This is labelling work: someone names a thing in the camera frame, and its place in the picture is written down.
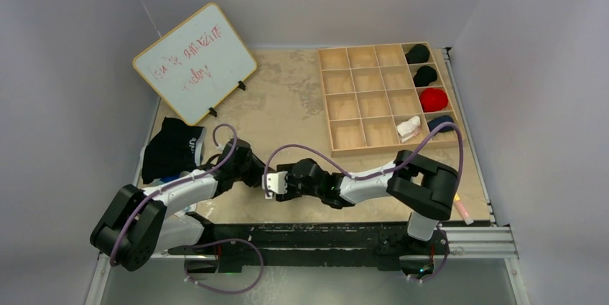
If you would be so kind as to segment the white whiteboard yellow frame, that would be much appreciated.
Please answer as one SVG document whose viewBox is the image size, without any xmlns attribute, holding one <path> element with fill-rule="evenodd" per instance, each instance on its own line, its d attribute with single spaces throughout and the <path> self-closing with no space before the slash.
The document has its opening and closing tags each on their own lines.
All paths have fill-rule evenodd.
<svg viewBox="0 0 609 305">
<path fill-rule="evenodd" d="M 132 65 L 189 126 L 213 113 L 257 69 L 254 56 L 215 3 L 139 53 Z"/>
</svg>

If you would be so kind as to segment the white underwear pink trim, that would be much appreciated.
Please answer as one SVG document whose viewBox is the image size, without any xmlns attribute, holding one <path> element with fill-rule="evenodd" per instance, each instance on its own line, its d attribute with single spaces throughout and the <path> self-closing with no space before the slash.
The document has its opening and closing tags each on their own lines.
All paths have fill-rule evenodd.
<svg viewBox="0 0 609 305">
<path fill-rule="evenodd" d="M 413 116 L 406 121 L 398 123 L 396 125 L 396 131 L 399 135 L 400 142 L 406 143 L 417 137 L 421 131 L 421 124 L 422 122 L 419 116 Z"/>
</svg>

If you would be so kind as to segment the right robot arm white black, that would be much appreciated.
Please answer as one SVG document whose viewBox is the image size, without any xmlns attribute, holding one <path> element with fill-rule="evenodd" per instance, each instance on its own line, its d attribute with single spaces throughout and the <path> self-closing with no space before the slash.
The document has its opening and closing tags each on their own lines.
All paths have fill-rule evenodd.
<svg viewBox="0 0 609 305">
<path fill-rule="evenodd" d="M 437 226 L 450 219 L 459 183 L 458 170 L 410 150 L 399 151 L 394 160 L 367 172 L 330 173 L 307 158 L 280 164 L 274 172 L 267 169 L 262 177 L 266 194 L 274 195 L 278 202 L 316 197 L 340 210 L 393 197 L 412 211 L 403 242 L 414 253 L 428 247 Z"/>
</svg>

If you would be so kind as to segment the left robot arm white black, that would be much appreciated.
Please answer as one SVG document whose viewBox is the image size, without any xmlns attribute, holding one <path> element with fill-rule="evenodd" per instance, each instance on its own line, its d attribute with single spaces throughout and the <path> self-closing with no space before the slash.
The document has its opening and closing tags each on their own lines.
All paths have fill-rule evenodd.
<svg viewBox="0 0 609 305">
<path fill-rule="evenodd" d="M 128 271 L 141 268 L 153 254 L 188 246 L 210 251 L 214 234 L 194 214 L 178 217 L 190 205 L 211 200 L 241 182 L 259 187 L 265 164 L 241 139 L 228 142 L 216 164 L 203 164 L 172 182 L 139 189 L 120 188 L 90 235 L 90 244 Z"/>
</svg>

